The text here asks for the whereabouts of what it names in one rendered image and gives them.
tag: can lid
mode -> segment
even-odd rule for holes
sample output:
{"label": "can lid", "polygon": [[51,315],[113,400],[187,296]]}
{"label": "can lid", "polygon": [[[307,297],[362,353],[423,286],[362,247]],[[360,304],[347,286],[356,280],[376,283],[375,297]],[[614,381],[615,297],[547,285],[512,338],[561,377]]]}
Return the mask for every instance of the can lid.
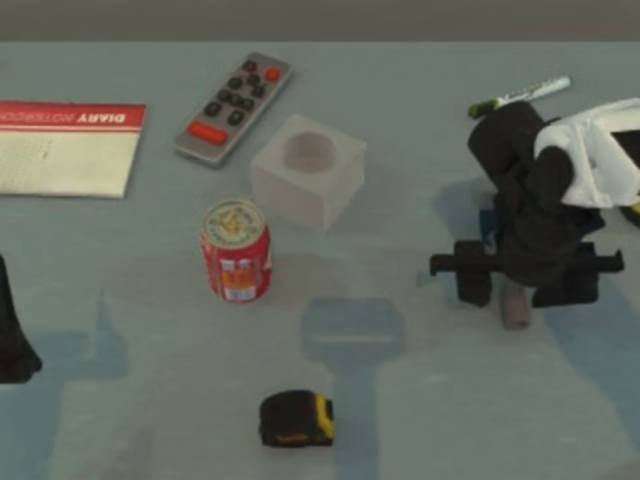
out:
{"label": "can lid", "polygon": [[224,200],[205,215],[202,231],[214,246],[230,250],[247,247],[262,234],[265,221],[250,200]]}

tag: black button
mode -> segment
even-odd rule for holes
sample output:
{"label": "black button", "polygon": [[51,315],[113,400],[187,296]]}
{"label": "black button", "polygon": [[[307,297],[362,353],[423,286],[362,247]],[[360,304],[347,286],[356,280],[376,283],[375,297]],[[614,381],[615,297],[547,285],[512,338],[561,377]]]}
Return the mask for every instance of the black button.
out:
{"label": "black button", "polygon": [[260,84],[260,76],[255,75],[255,74],[249,75],[249,78],[247,78],[247,83],[249,85],[251,85],[252,87],[255,87],[256,85],[259,85]]}
{"label": "black button", "polygon": [[220,105],[218,102],[211,102],[204,108],[204,114],[207,117],[215,117],[220,113],[220,110],[222,110],[222,105]]}
{"label": "black button", "polygon": [[257,68],[258,68],[258,64],[256,62],[251,61],[251,60],[247,60],[242,65],[242,69],[245,72],[255,72]]}
{"label": "black button", "polygon": [[231,95],[231,98],[229,98],[229,104],[233,105],[234,107],[239,107],[240,105],[242,105],[243,100],[244,98],[234,93],[233,95]]}
{"label": "black button", "polygon": [[242,102],[242,108],[247,112],[250,112],[251,110],[253,110],[253,106],[255,105],[255,103],[256,102],[254,102],[250,98],[245,98]]}
{"label": "black button", "polygon": [[231,98],[232,93],[229,90],[220,90],[218,92],[218,100],[221,102],[228,102]]}
{"label": "black button", "polygon": [[227,82],[227,86],[231,90],[237,90],[242,87],[242,79],[238,77],[233,77]]}
{"label": "black button", "polygon": [[257,87],[254,87],[253,90],[251,90],[251,95],[253,95],[256,98],[262,98],[264,97],[264,94],[265,94],[265,89],[261,85],[258,85]]}
{"label": "black button", "polygon": [[244,120],[244,113],[241,112],[240,110],[234,110],[233,113],[229,115],[229,118],[227,119],[227,121],[229,122],[229,125],[232,125],[234,127],[240,125],[240,123],[242,123],[242,120]]}

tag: green marker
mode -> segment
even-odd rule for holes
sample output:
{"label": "green marker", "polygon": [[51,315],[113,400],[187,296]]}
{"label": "green marker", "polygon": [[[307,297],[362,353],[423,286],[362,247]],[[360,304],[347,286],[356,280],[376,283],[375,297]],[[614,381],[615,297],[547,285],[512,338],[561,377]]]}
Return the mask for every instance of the green marker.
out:
{"label": "green marker", "polygon": [[567,76],[553,78],[545,82],[540,82],[530,87],[520,89],[518,91],[504,95],[503,97],[492,98],[484,102],[476,103],[469,107],[469,116],[478,119],[488,113],[497,110],[504,105],[524,100],[534,100],[536,98],[546,97],[552,93],[565,90],[571,86],[571,79]]}

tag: soda can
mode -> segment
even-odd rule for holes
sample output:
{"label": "soda can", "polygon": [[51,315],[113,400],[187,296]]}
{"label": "soda can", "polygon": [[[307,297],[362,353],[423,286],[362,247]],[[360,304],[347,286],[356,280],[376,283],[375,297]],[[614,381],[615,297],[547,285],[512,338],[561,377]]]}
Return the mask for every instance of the soda can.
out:
{"label": "soda can", "polygon": [[225,200],[205,215],[200,231],[212,290],[230,303],[260,298],[271,281],[271,238],[264,216],[249,200]]}

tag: gray remote control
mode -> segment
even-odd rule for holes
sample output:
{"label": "gray remote control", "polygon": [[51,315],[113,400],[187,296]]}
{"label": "gray remote control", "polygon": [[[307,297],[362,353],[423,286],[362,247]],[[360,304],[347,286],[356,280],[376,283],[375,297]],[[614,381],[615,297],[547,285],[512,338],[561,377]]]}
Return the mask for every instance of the gray remote control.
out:
{"label": "gray remote control", "polygon": [[258,116],[291,77],[290,64],[260,53],[248,55],[178,134],[178,153],[221,166]]}

